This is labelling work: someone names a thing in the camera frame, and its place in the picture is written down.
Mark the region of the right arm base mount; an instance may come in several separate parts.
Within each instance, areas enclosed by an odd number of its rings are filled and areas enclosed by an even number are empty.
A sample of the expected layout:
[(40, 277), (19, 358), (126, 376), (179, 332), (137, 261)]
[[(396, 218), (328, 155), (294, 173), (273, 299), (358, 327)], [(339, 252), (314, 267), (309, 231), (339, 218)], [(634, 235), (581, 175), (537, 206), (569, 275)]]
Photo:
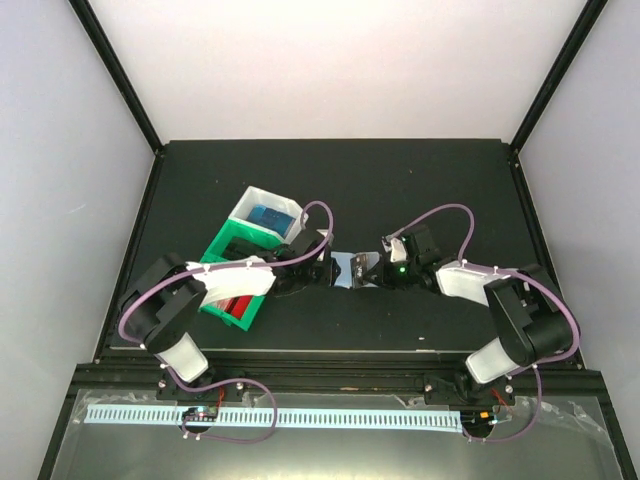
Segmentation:
[(505, 377), (480, 384), (466, 371), (429, 370), (423, 375), (423, 384), (427, 404), (490, 408), (500, 404), (498, 394), (508, 405), (514, 404), (513, 395), (507, 392), (509, 383)]

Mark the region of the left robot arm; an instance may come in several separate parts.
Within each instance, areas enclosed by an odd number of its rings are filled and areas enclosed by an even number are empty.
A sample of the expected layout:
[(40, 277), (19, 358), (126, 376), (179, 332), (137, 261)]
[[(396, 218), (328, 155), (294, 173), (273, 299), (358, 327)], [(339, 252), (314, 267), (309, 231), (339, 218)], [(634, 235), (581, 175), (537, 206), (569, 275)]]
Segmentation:
[(303, 229), (289, 244), (231, 261), (157, 260), (119, 300), (119, 336), (148, 351), (193, 399), (207, 397), (215, 376), (189, 334), (203, 307), (238, 297), (286, 296), (309, 285), (332, 285), (331, 230)]

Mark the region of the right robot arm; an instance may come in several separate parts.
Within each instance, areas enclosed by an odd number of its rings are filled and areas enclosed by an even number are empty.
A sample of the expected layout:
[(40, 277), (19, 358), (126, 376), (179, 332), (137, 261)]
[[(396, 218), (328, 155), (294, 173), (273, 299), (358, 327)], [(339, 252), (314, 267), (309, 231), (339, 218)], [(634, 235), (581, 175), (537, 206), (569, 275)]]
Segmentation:
[(383, 251), (360, 269), (366, 284), (388, 289), (418, 286), (486, 307), (496, 338), (465, 360), (454, 379), (457, 396), (476, 403), (491, 382), (527, 367), (572, 356), (580, 330), (571, 310), (538, 265), (504, 269), (446, 257), (424, 225), (382, 241)]

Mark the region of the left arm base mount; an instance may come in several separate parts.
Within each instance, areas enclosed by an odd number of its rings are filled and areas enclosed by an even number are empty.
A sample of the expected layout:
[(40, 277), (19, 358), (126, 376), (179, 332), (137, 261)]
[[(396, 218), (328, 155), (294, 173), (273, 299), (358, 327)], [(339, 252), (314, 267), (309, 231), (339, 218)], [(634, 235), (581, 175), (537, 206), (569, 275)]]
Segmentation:
[[(204, 390), (211, 384), (223, 380), (233, 380), (215, 389)], [(202, 375), (191, 382), (183, 381), (188, 390), (179, 387), (175, 380), (164, 373), (158, 382), (156, 398), (158, 400), (171, 400), (181, 403), (214, 403), (215, 401), (236, 402), (251, 386), (245, 380), (245, 372), (241, 369), (226, 367), (210, 367)]]

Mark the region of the black VIP card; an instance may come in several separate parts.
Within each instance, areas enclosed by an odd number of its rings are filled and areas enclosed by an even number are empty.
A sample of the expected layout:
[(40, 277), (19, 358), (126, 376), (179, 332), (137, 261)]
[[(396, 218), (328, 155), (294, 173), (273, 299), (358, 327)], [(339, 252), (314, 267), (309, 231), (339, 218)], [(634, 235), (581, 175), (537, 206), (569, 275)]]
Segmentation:
[(379, 287), (377, 274), (381, 258), (379, 252), (359, 252), (353, 255), (350, 260), (353, 289)]

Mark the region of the red credit card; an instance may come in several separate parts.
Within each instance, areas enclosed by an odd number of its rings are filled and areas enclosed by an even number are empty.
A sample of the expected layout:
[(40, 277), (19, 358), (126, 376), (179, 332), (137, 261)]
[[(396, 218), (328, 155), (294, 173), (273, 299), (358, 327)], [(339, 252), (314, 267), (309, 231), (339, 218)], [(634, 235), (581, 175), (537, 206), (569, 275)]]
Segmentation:
[(225, 312), (231, 317), (241, 320), (252, 300), (252, 296), (232, 298), (228, 301)]

